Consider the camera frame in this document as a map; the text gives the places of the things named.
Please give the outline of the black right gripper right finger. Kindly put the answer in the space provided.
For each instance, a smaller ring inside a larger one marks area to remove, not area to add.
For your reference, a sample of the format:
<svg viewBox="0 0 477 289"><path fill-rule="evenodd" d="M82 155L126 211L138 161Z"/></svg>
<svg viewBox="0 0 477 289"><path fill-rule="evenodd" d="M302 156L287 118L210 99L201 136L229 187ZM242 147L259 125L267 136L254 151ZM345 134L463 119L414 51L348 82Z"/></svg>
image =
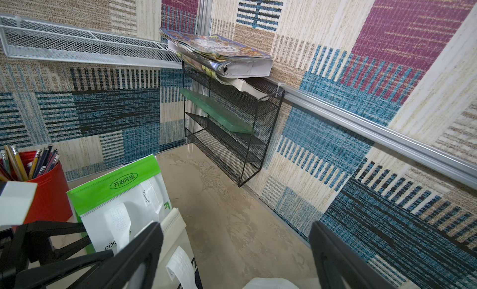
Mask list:
<svg viewBox="0 0 477 289"><path fill-rule="evenodd" d="M393 289L394 286L354 253L324 223L312 224L308 236L323 289Z"/></svg>

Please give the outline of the green white takeout bag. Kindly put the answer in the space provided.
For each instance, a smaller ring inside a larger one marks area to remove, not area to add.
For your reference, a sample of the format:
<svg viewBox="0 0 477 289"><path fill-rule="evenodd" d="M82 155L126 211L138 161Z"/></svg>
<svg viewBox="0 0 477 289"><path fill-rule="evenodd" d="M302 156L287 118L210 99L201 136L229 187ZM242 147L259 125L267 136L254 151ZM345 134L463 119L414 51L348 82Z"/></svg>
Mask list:
<svg viewBox="0 0 477 289"><path fill-rule="evenodd" d="M118 253L151 222L162 222L172 209L153 155L75 187L67 196L96 253Z"/></svg>

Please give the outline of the navy white takeout bag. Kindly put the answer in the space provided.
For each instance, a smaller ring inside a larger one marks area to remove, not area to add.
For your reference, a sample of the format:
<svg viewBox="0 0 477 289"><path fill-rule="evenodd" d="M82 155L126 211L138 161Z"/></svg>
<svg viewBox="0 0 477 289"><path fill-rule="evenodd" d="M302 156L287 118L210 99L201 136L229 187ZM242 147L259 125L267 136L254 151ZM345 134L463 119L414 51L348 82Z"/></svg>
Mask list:
<svg viewBox="0 0 477 289"><path fill-rule="evenodd" d="M161 222L164 241L152 287L154 289L201 289L199 274L186 223L174 208Z"/></svg>

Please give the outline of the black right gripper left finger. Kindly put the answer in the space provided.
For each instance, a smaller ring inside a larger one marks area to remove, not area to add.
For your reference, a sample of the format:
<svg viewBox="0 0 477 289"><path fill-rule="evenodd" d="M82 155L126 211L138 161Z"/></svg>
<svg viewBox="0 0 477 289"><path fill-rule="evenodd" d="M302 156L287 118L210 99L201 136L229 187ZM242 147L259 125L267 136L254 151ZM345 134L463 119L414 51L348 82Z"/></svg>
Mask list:
<svg viewBox="0 0 477 289"><path fill-rule="evenodd" d="M163 244L159 223L150 223L114 257L101 264L78 289L151 289Z"/></svg>

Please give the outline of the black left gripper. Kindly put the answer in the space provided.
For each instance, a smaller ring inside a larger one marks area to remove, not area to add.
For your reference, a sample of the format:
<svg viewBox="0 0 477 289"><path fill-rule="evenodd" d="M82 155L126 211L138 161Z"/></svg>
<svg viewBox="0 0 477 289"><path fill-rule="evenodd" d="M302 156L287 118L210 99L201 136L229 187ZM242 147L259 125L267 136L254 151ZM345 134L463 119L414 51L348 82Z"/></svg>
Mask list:
<svg viewBox="0 0 477 289"><path fill-rule="evenodd" d="M86 280L99 266L113 258L112 251L81 257L74 254L91 244L88 236L62 248L54 248L50 238L83 233L82 223L36 221L1 232L1 288L44 289L79 270L89 271L71 287Z"/></svg>

